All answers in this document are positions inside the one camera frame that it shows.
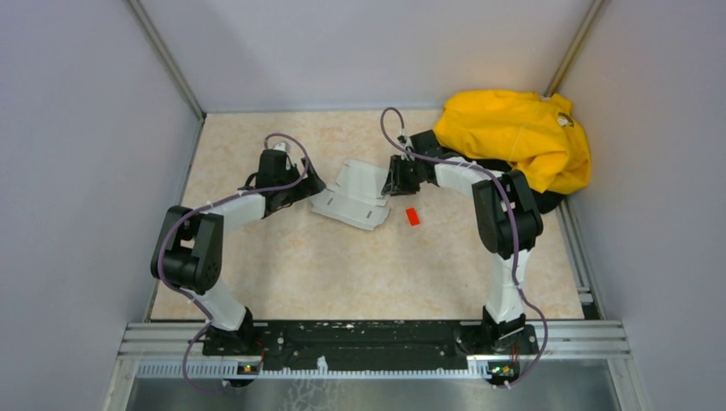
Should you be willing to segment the white cardboard box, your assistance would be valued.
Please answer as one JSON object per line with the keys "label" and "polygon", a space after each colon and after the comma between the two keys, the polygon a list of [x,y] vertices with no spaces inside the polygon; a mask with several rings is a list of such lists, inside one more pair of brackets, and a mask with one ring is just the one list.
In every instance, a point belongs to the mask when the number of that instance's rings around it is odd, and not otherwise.
{"label": "white cardboard box", "polygon": [[312,212],[358,229],[373,231],[389,216],[382,195],[387,169],[346,159],[336,180],[312,196]]}

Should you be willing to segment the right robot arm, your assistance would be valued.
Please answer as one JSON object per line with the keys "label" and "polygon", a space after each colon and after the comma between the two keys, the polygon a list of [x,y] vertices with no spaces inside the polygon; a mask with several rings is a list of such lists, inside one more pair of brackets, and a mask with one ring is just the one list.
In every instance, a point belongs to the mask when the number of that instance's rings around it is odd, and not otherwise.
{"label": "right robot arm", "polygon": [[482,341],[505,352],[526,323],[522,294],[527,262],[544,224],[524,174],[488,170],[442,147],[432,131],[392,140],[384,196],[413,195],[423,183],[448,188],[473,201],[479,239],[494,258],[484,305]]}

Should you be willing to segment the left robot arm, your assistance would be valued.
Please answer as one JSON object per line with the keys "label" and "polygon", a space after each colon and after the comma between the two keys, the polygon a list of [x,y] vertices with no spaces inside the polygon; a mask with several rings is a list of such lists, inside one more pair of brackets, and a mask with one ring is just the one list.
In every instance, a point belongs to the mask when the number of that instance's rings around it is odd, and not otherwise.
{"label": "left robot arm", "polygon": [[151,273],[204,314],[206,354],[246,354],[257,342],[251,310],[222,279],[225,235],[325,187],[308,156],[295,163],[282,148],[265,149],[257,171],[233,194],[198,208],[173,205],[166,211]]}

